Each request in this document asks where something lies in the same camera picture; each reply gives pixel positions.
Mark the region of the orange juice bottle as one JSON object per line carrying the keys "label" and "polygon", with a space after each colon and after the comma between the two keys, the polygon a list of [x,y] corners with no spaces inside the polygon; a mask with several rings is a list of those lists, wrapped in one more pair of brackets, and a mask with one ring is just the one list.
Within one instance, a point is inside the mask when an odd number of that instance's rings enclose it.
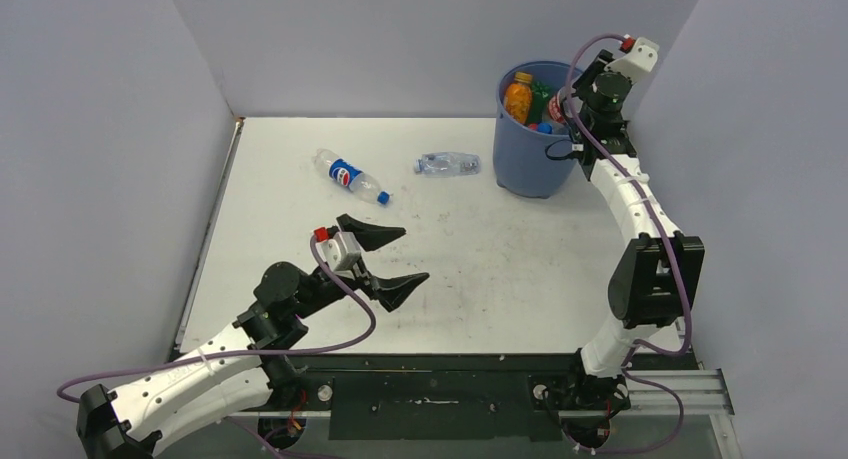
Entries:
{"label": "orange juice bottle", "polygon": [[532,82],[533,76],[531,74],[518,71],[514,74],[511,84],[504,92],[502,102],[505,111],[521,125],[526,123],[532,106]]}

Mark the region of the crushed clear water bottle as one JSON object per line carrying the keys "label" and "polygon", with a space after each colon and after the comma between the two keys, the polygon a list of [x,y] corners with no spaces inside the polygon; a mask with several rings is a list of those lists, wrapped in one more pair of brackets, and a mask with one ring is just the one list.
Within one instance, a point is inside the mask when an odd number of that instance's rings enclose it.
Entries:
{"label": "crushed clear water bottle", "polygon": [[477,155],[457,152],[423,154],[413,163],[416,174],[438,178],[476,175],[481,169],[481,160]]}

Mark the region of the blue plastic bin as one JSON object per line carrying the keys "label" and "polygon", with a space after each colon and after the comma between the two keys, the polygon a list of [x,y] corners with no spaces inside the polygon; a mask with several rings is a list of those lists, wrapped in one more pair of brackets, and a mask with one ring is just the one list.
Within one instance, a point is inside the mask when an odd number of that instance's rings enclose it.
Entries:
{"label": "blue plastic bin", "polygon": [[503,106],[506,89],[517,72],[526,72],[558,90],[565,85],[568,69],[567,63],[535,60],[513,67],[498,82],[492,164],[497,184],[513,194],[541,199],[556,194],[577,161],[566,157],[572,152],[568,135],[539,133],[507,113]]}

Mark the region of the green plastic bottle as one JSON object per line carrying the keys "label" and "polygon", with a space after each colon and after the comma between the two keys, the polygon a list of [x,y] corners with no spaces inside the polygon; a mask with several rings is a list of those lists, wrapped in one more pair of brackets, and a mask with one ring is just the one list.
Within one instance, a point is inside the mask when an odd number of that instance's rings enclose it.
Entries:
{"label": "green plastic bottle", "polygon": [[551,87],[541,81],[531,83],[532,101],[525,124],[539,124],[544,121],[547,104],[551,98]]}

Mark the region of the clear bottle red label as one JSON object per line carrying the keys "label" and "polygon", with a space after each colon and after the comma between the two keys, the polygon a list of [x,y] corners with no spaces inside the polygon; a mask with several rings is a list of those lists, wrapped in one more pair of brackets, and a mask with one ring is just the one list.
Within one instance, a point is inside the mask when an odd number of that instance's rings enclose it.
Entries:
{"label": "clear bottle red label", "polygon": [[553,134],[562,134],[570,119],[567,108],[563,105],[565,87],[560,88],[548,99],[542,112],[542,122],[551,127]]}

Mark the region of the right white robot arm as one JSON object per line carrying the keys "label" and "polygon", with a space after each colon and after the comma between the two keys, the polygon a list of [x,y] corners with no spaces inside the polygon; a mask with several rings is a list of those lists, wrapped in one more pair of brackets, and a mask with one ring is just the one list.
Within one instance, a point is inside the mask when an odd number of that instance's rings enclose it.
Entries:
{"label": "right white robot arm", "polygon": [[651,349],[652,336],[692,312],[703,242],[684,234],[655,199],[621,113],[636,78],[655,62],[655,52],[642,47],[621,58],[601,50],[568,89],[577,103],[567,123],[570,156],[605,199],[625,241],[607,288],[610,313],[565,381],[563,403],[571,409],[626,403],[623,370],[633,352]]}

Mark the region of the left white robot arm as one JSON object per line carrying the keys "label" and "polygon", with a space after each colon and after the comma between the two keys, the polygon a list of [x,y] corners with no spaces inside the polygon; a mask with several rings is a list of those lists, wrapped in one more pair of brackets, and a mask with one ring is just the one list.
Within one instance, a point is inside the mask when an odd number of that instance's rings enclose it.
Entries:
{"label": "left white robot arm", "polygon": [[[368,224],[344,214],[316,229],[310,273],[290,262],[270,265],[251,305],[220,332],[177,360],[129,372],[131,382],[108,388],[104,374],[77,400],[76,433],[89,458],[153,458],[185,436],[233,413],[268,404],[282,410],[307,399],[303,369],[294,356],[336,352],[376,329],[367,299],[392,312],[429,277],[426,272],[380,278],[363,255],[405,235],[402,227]],[[369,325],[354,339],[330,347],[297,349],[304,319],[345,297],[366,313]]]}

